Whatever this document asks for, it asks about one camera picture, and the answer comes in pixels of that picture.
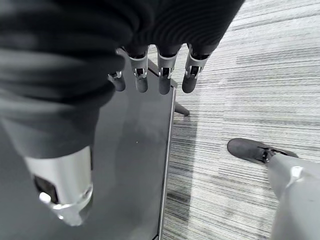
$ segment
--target robotic finger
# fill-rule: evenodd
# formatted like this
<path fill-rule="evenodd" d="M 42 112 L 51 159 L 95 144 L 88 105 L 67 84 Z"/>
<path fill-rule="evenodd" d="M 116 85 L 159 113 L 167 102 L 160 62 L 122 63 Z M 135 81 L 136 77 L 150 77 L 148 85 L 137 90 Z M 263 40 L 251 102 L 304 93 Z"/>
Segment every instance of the robotic finger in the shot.
<path fill-rule="evenodd" d="M 170 91 L 171 75 L 181 45 L 158 45 L 159 92 L 166 95 Z"/>
<path fill-rule="evenodd" d="M 199 73 L 204 69 L 210 55 L 217 46 L 218 44 L 188 44 L 189 53 L 185 63 L 185 74 L 182 82 L 182 90 L 186 94 L 191 93 L 195 89 Z"/>
<path fill-rule="evenodd" d="M 148 45 L 125 47 L 129 55 L 132 71 L 135 76 L 135 88 L 140 93 L 145 93 L 148 90 Z"/>
<path fill-rule="evenodd" d="M 109 76 L 111 77 L 110 80 L 114 84 L 117 92 L 122 92 L 126 89 L 126 82 L 121 71 L 113 72 L 109 74 Z"/>

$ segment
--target metal leg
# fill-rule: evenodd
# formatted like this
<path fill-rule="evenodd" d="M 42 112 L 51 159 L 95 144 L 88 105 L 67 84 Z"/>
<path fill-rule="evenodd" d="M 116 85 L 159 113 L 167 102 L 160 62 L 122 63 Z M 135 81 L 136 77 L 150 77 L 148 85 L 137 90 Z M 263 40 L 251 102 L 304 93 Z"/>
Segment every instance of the metal leg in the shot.
<path fill-rule="evenodd" d="M 266 165 L 279 199 L 270 239 L 319 239 L 320 164 L 276 153 Z"/>
<path fill-rule="evenodd" d="M 183 114 L 185 117 L 190 115 L 189 110 L 177 102 L 175 102 L 175 105 L 174 105 L 174 112 L 178 114 Z"/>
<path fill-rule="evenodd" d="M 235 157 L 268 168 L 269 182 L 279 200 L 271 240 L 319 239 L 320 164 L 244 138 L 231 139 L 227 149 Z"/>

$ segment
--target floor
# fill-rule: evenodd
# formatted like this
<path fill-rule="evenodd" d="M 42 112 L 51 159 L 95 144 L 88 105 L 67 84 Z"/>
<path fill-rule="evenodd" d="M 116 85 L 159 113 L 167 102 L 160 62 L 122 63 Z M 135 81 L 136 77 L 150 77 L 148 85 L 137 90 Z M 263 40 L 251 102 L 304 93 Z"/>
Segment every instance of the floor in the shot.
<path fill-rule="evenodd" d="M 320 163 L 320 0 L 247 0 L 175 116 L 164 240 L 263 240 L 278 201 L 267 169 L 230 155 L 234 137 Z M 154 47 L 149 57 L 157 61 Z"/>

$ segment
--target striped carpet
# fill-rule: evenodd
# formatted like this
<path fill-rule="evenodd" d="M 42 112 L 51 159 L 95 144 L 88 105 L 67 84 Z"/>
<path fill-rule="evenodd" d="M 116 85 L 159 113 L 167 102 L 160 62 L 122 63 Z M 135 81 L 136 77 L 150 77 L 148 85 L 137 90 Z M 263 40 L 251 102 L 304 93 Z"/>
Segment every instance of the striped carpet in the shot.
<path fill-rule="evenodd" d="M 268 239 L 278 201 L 267 169 L 226 144 L 243 137 L 320 162 L 319 15 L 320 0 L 247 0 L 191 94 L 180 50 L 176 99 L 191 116 L 174 118 L 164 240 Z"/>

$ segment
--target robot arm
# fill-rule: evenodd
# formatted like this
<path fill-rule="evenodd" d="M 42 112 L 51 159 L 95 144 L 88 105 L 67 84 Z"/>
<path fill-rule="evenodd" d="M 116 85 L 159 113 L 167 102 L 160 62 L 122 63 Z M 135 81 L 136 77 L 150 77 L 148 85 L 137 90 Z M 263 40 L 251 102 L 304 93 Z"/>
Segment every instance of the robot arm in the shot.
<path fill-rule="evenodd" d="M 157 45 L 159 91 L 166 94 L 188 43 L 182 89 L 190 93 L 242 3 L 0 0 L 1 121 L 39 199 L 60 219 L 81 225 L 92 203 L 99 109 L 125 89 L 116 49 L 126 49 L 143 93 L 148 46 Z"/>

